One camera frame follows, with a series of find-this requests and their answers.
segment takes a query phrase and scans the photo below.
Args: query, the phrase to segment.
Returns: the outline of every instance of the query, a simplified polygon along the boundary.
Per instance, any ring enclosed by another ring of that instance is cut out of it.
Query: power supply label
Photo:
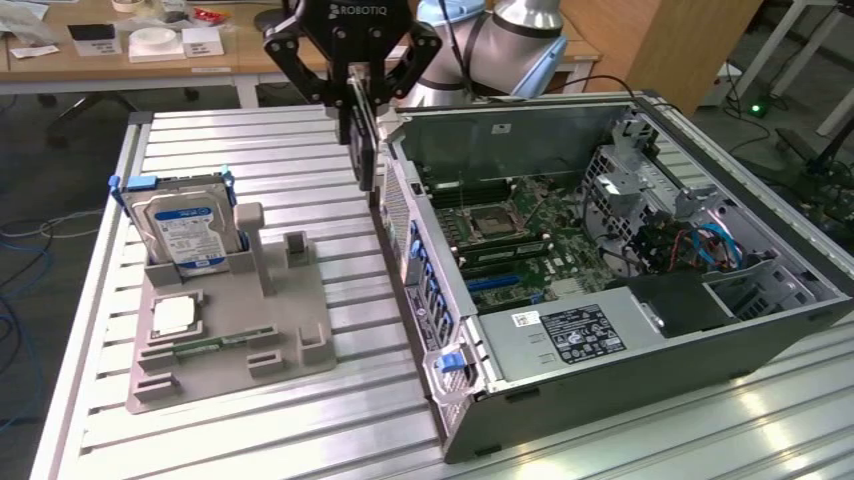
[[[599,305],[540,315],[538,320],[560,358],[568,364],[625,350]]]

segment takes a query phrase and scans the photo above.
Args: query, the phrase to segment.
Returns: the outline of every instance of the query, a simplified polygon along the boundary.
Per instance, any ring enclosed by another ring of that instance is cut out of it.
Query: paper
[[[30,2],[13,2],[14,4],[25,7],[26,10],[31,12],[38,20],[43,20],[43,15],[47,13],[47,6],[41,5],[39,3]],[[0,32],[10,32],[11,29],[7,27],[5,23],[2,23],[2,19],[0,18]]]
[[[46,55],[47,53],[58,52],[58,48],[53,45],[47,45],[46,47],[34,47],[34,48],[11,48],[9,49],[14,58],[29,58],[29,57],[39,57],[41,55]]]

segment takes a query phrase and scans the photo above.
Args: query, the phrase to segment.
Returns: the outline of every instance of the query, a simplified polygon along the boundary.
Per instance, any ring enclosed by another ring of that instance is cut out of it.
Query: aluminum extrusion table
[[[851,478],[849,321],[729,384],[445,465],[366,202],[332,128],[316,107],[156,114],[127,127],[117,173],[184,175],[228,164],[238,201],[264,205],[265,237],[308,232],[337,368],[130,415],[145,253],[107,200],[31,478]]]

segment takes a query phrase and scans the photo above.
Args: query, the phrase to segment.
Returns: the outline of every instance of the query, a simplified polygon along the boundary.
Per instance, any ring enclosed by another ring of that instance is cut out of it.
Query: floor
[[[768,29],[745,35],[732,54],[732,62],[745,67],[767,38]],[[784,42],[760,79],[767,81],[784,58],[796,49],[793,42]],[[772,111],[761,120],[769,128],[787,127],[805,135],[815,148],[823,148],[827,140],[812,131],[854,85],[854,73],[820,57],[815,57],[787,92],[788,111]],[[127,98],[144,110],[178,111],[236,108],[237,97],[228,87],[198,89],[200,99],[186,102],[180,89],[154,92],[130,92]],[[757,85],[747,99],[761,92]],[[298,102],[289,88],[264,87],[265,105]],[[51,117],[78,98],[59,95],[58,106],[43,108],[33,96],[0,98],[0,224],[19,219],[46,219],[70,212],[95,209],[106,195],[106,178],[118,155],[123,134],[125,113],[113,105],[98,105],[86,112],[67,129],[70,146],[65,150],[49,149],[43,144],[42,130]],[[755,138],[757,128],[737,122],[719,109],[704,108],[693,115],[693,121],[708,135],[731,147]],[[845,143],[843,156],[854,158],[854,138]],[[771,141],[757,142],[739,150],[743,157],[772,164],[780,155]],[[69,222],[55,233],[71,233],[97,226],[97,216]],[[41,246],[43,238],[34,238],[19,245]],[[21,323],[33,338],[34,351],[43,377],[43,388],[37,404],[23,413],[22,421],[0,431],[0,478],[26,478],[31,466],[51,385],[58,373],[65,341],[73,320],[78,292],[89,261],[94,236],[54,240],[50,245],[51,267],[34,288],[11,304]],[[6,278],[29,261],[29,253],[0,249],[0,279]],[[9,355],[10,339],[0,343],[0,361]],[[35,375],[26,355],[21,354],[10,369],[0,377],[0,425],[11,418],[33,398]]]

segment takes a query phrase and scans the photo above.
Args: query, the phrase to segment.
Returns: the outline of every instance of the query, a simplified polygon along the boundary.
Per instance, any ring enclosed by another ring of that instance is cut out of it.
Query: hard drive
[[[226,169],[181,178],[134,176],[123,188],[110,179],[152,265],[173,262],[182,277],[228,270],[225,255],[245,249],[234,227],[232,184]]]

